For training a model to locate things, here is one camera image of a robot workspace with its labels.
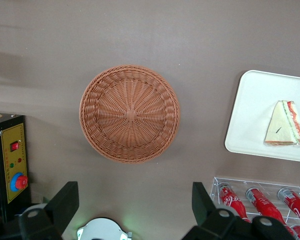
coca-cola logo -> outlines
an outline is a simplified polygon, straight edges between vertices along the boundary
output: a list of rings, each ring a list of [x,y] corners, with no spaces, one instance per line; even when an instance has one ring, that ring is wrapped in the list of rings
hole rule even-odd
[[[294,208],[293,212],[295,213],[295,215],[297,215],[300,218],[300,212],[297,208]]]
[[[233,202],[236,202],[236,201],[240,201],[240,199],[237,197],[237,196],[227,196],[225,199],[224,199],[224,205],[226,206],[231,206],[231,204]]]
[[[267,204],[270,203],[269,200],[268,200],[267,198],[260,198],[259,200],[260,200],[260,202],[261,202],[263,205],[267,205]]]

yellow control panel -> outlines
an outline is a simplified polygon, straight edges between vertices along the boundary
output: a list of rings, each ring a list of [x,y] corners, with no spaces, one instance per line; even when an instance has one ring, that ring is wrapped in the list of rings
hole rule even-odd
[[[21,123],[3,130],[1,142],[9,204],[28,187],[24,124]]]

red switch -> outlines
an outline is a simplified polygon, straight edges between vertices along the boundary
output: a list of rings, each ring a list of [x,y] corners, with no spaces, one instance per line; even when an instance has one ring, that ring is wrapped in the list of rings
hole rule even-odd
[[[15,142],[10,144],[10,152],[13,152],[17,149],[19,149],[19,142],[18,141],[15,141]]]
[[[28,184],[28,177],[25,175],[19,176],[15,181],[15,188],[16,189],[24,189]]]

wicker basket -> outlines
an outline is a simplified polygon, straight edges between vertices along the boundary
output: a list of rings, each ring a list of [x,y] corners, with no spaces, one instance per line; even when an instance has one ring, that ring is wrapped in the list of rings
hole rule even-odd
[[[83,133],[108,159],[138,164],[159,156],[176,136],[180,107],[156,72],[121,65],[97,75],[80,103]]]

table surface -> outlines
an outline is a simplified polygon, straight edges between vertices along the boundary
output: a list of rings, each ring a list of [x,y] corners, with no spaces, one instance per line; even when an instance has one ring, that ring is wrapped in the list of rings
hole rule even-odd
[[[176,138],[144,164],[102,157],[79,122],[90,81],[123,64],[162,75],[180,103]],[[181,239],[196,224],[193,181],[208,191],[214,177],[300,186],[300,162],[225,148],[249,70],[300,77],[300,0],[0,0],[0,113],[26,116],[34,202],[78,181],[65,240],[97,217],[134,240]]]

